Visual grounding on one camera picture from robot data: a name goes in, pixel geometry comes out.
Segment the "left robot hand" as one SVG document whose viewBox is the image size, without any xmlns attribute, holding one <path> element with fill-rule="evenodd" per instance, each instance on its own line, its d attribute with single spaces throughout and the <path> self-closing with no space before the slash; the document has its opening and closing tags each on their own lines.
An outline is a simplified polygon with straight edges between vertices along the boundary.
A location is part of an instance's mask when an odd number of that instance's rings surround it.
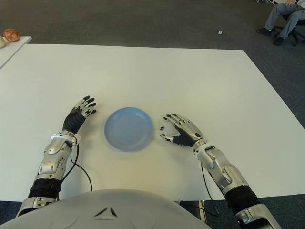
<svg viewBox="0 0 305 229">
<path fill-rule="evenodd" d="M 85 120 L 96 113 L 95 98 L 89 95 L 82 98 L 69 112 L 62 126 L 62 131 L 69 131 L 73 134 L 78 133 Z"/>
</svg>

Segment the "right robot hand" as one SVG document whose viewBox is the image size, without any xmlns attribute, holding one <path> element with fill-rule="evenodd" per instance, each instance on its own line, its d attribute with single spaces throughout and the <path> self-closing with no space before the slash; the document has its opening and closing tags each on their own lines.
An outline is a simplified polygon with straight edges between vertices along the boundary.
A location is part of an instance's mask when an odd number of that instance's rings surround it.
<svg viewBox="0 0 305 229">
<path fill-rule="evenodd" d="M 206 142 L 200 129 L 188 118 L 178 114 L 166 114 L 163 119 L 179 133 L 178 136 L 160 134 L 160 137 L 166 142 L 188 147 L 193 147 L 198 141 Z"/>
</svg>

